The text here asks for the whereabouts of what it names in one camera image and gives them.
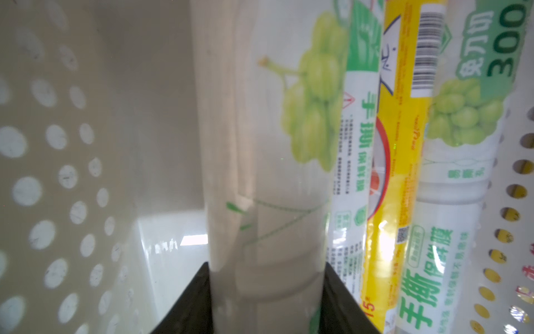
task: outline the white packaging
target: white packaging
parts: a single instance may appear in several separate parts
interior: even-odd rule
[[[191,8],[215,331],[316,333],[350,1]]]
[[[449,0],[418,198],[485,194],[523,48],[531,2]],[[463,191],[450,185],[466,185]]]
[[[384,11],[355,1],[352,14],[326,260],[361,303]]]
[[[482,203],[416,202],[397,306],[397,334],[450,333]]]

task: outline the yellow packaging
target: yellow packaging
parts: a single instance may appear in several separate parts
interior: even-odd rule
[[[361,305],[384,333],[395,329],[445,11],[446,0],[386,2]]]

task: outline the qr code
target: qr code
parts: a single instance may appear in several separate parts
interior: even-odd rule
[[[409,228],[409,226],[399,228],[399,233],[397,234],[397,245],[406,242],[406,240],[408,239]]]

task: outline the green grape illustration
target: green grape illustration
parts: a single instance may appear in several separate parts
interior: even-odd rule
[[[429,109],[427,137],[451,147],[477,145],[495,132],[503,113],[501,98],[482,100],[478,79],[450,79]]]
[[[302,54],[297,70],[268,57],[258,62],[282,80],[280,125],[291,137],[293,158],[301,164],[317,159],[326,172],[332,170],[337,157],[348,47],[348,27],[325,11],[315,22],[311,47]],[[290,77],[297,81],[288,87]]]

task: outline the plastic wrap roll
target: plastic wrap roll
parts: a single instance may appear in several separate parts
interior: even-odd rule
[[[531,6],[449,0],[402,276],[399,334],[452,330]],[[497,233],[511,242],[507,231]],[[506,261],[502,253],[490,256]]]
[[[446,1],[386,2],[377,136],[367,224],[362,308],[385,333],[395,328],[423,130],[432,97]]]
[[[326,251],[326,260],[358,302],[361,302],[367,203],[373,173],[383,9],[383,2],[355,1],[352,10]]]
[[[316,333],[350,2],[192,1],[217,333]]]

